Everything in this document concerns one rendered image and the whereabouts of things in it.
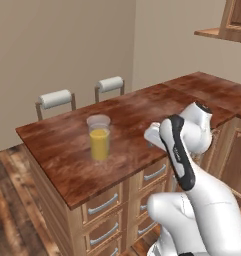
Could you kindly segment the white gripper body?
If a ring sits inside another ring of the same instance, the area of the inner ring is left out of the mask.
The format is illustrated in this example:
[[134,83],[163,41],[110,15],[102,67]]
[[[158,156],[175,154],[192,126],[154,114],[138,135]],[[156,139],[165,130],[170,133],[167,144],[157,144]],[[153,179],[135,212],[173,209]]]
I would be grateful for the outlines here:
[[159,127],[160,124],[158,122],[152,122],[150,126],[144,132],[144,138],[152,145],[164,149],[165,146],[161,141],[159,136]]

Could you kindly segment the clear pitcher with orange juice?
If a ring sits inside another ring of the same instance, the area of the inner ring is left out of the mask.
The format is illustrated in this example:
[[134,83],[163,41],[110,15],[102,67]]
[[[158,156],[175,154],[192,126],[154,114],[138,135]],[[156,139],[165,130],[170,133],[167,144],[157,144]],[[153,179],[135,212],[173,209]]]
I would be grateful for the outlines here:
[[109,154],[109,128],[105,125],[91,126],[89,136],[92,158],[95,160],[105,160]]

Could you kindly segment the clear plastic cup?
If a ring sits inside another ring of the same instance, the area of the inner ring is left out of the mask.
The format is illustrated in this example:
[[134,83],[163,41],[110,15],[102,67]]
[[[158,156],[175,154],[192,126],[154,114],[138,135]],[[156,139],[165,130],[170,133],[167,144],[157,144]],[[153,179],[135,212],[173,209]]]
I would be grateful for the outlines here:
[[107,127],[110,125],[111,119],[104,114],[96,114],[87,118],[87,125],[89,127]]

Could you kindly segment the wooden drawer front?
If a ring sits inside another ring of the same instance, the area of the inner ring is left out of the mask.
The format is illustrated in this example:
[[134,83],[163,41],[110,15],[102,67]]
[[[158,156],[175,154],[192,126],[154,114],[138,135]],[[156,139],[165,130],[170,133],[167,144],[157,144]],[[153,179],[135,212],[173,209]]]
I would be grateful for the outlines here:
[[160,193],[160,192],[163,192],[165,190],[165,185],[166,185],[166,182],[163,181],[162,183],[159,183],[157,185],[155,185],[153,188],[151,188],[150,190],[148,190],[139,200],[139,206],[138,206],[138,216],[140,216],[141,214],[143,214],[144,212],[147,211],[146,210],[143,210],[143,211],[140,211],[140,205],[146,205],[147,204],[147,201],[149,199],[149,197],[152,195],[152,194],[155,194],[155,193]]
[[137,222],[136,222],[136,226],[135,226],[136,240],[142,238],[145,234],[151,231],[156,225],[157,225],[157,222],[152,220],[148,215],[148,213],[143,213],[137,219]]
[[[93,246],[90,245],[90,239],[97,239],[98,237],[102,236],[103,234],[111,230],[114,227],[116,222],[118,222],[119,226],[118,226],[118,229],[112,235],[110,235],[108,238],[104,239],[103,241]],[[86,224],[84,227],[86,251],[91,252],[96,247],[99,247],[100,245],[104,245],[114,236],[119,235],[123,230],[122,224],[123,224],[122,210],[117,211],[108,216],[100,217],[97,220],[91,221],[90,223]]]
[[121,242],[122,237],[118,237],[100,249],[95,249],[90,256],[110,256],[116,247],[118,248],[118,253],[116,256],[118,256],[120,254]]
[[[109,199],[111,199],[115,193],[118,193],[118,199],[116,201],[114,201],[111,205],[109,205],[108,207],[104,208],[103,210],[101,210],[95,214],[92,214],[92,215],[88,214],[88,208],[98,207],[99,205],[101,205],[101,204],[105,203],[106,201],[108,201]],[[120,184],[110,188],[109,190],[103,192],[102,194],[96,196],[95,198],[91,199],[90,201],[84,203],[82,205],[83,223],[86,224],[86,223],[96,219],[100,215],[104,214],[106,211],[111,210],[115,206],[121,204],[122,197],[123,197],[123,184],[120,183]]]
[[141,171],[139,189],[145,189],[164,178],[168,172],[168,159],[163,158]]

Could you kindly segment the wooden cupboard door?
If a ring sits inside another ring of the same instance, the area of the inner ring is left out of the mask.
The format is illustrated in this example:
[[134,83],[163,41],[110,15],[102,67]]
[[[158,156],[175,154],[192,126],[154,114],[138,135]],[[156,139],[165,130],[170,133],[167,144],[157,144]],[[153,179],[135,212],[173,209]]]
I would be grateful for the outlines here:
[[241,204],[241,128],[237,128],[234,132],[234,138],[224,161],[221,180],[231,188]]
[[219,128],[214,129],[212,131],[212,142],[208,150],[203,154],[200,162],[200,167],[204,169],[205,171],[209,171],[210,165],[212,163],[213,155],[215,153],[219,135],[221,133],[221,130]]

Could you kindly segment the stool with white padded backrest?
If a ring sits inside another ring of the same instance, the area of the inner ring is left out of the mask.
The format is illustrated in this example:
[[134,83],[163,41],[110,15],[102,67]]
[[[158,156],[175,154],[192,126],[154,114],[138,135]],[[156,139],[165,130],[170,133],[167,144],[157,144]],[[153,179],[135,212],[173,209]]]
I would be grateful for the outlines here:
[[95,85],[95,102],[99,102],[99,94],[109,92],[115,89],[120,90],[120,94],[125,92],[125,82],[120,76],[115,76],[107,79],[103,79],[97,82]]
[[76,109],[75,94],[67,89],[40,95],[35,103],[38,120],[41,121],[43,119],[43,110],[68,103],[71,104],[72,110]]

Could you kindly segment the wooden wall cupboard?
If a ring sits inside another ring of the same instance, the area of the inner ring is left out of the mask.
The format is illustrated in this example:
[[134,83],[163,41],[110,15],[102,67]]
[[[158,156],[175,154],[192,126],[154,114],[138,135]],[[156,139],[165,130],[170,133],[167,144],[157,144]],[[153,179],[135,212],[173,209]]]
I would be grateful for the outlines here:
[[197,30],[194,34],[241,43],[241,0],[226,0],[219,28]]

